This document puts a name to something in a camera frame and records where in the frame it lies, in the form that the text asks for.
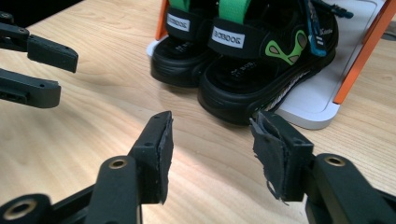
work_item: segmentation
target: green logo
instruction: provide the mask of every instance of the green logo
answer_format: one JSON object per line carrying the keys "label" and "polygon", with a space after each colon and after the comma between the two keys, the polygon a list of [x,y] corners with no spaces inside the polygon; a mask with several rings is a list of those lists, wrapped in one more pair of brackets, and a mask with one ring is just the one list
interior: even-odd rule
{"label": "green logo", "polygon": [[279,45],[275,42],[275,40],[271,40],[267,47],[265,48],[265,54],[269,57],[280,58],[286,63],[290,65],[294,65],[297,60],[300,58],[303,49],[307,44],[307,38],[304,31],[299,30],[296,33],[294,40],[294,49],[293,51],[287,55],[283,50],[279,47]]}

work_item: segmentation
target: white display stand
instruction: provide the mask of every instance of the white display stand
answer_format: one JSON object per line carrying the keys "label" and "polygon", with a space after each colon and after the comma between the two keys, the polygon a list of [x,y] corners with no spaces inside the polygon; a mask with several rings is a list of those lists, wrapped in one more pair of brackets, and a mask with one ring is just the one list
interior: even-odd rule
{"label": "white display stand", "polygon": [[[329,4],[347,8],[352,19],[337,18],[339,42],[332,63],[320,73],[296,86],[276,113],[285,120],[306,129],[327,127],[340,105],[333,102],[345,75],[362,47],[362,40],[375,16],[383,6],[381,0],[326,0]],[[148,56],[159,41],[147,48]]]}

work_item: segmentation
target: child sandal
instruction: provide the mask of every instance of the child sandal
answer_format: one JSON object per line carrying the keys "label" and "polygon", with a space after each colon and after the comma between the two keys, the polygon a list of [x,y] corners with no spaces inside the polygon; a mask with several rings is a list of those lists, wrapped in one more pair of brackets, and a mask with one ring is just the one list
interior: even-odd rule
{"label": "child sandal", "polygon": [[169,0],[169,34],[153,51],[151,75],[166,84],[198,87],[199,78],[218,54],[207,47],[218,1]]}
{"label": "child sandal", "polygon": [[336,7],[312,2],[220,0],[208,46],[221,56],[201,78],[201,106],[249,125],[257,111],[275,111],[293,87],[330,64],[338,43]]}

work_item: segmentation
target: light wood surface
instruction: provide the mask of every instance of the light wood surface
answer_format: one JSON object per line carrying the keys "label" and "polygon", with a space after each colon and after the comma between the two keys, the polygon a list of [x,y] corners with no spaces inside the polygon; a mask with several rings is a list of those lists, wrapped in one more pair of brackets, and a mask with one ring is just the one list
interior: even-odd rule
{"label": "light wood surface", "polygon": [[[154,0],[85,0],[29,27],[79,54],[75,74],[0,50],[0,67],[59,81],[61,104],[37,109],[0,101],[0,204],[28,193],[53,203],[95,182],[99,166],[125,155],[149,118],[174,117],[174,156],[164,205],[143,205],[146,223],[306,223],[304,205],[273,198],[249,127],[225,124],[195,89],[149,74]],[[372,185],[396,195],[396,42],[381,40],[332,124],[298,128],[315,154],[347,157]]]}

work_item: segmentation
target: logo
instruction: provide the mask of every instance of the logo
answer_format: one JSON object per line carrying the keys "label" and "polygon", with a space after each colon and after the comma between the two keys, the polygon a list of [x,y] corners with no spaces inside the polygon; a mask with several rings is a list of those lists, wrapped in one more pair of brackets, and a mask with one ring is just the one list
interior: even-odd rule
{"label": "logo", "polygon": [[167,18],[168,25],[177,28],[178,30],[188,32],[190,30],[190,21],[181,19],[176,16],[172,16],[168,13]]}
{"label": "logo", "polygon": [[220,44],[241,49],[244,47],[245,35],[221,30],[215,26],[213,28],[212,39]]}
{"label": "logo", "polygon": [[265,47],[265,55],[282,59],[289,65],[294,65],[300,58],[300,55],[303,52],[303,49],[305,48],[307,42],[308,39],[306,37],[306,34],[304,33],[304,31],[299,30],[294,37],[294,48],[290,54],[286,54],[275,42],[275,40],[271,40]]}
{"label": "logo", "polygon": [[320,29],[320,34],[321,35],[330,35],[330,34],[332,34],[332,29],[327,29],[327,30],[325,30],[325,29]]}
{"label": "logo", "polygon": [[235,68],[233,71],[231,71],[231,77],[233,77],[234,79],[239,79],[242,75],[244,75],[248,71],[251,71],[255,67],[257,67],[256,63],[245,63],[239,68]]}

